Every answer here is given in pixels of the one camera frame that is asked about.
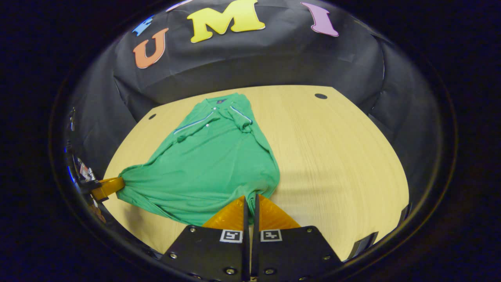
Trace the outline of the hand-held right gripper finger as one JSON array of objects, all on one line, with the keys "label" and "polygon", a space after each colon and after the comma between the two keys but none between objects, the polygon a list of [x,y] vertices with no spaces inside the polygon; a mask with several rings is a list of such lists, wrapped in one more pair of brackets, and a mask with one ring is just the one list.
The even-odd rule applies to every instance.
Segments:
[{"label": "hand-held right gripper finger", "polygon": [[161,262],[198,281],[248,280],[249,223],[245,196],[226,205],[204,225],[186,226]]},{"label": "hand-held right gripper finger", "polygon": [[299,225],[262,195],[254,212],[251,275],[258,282],[313,282],[342,266],[317,227]]}]

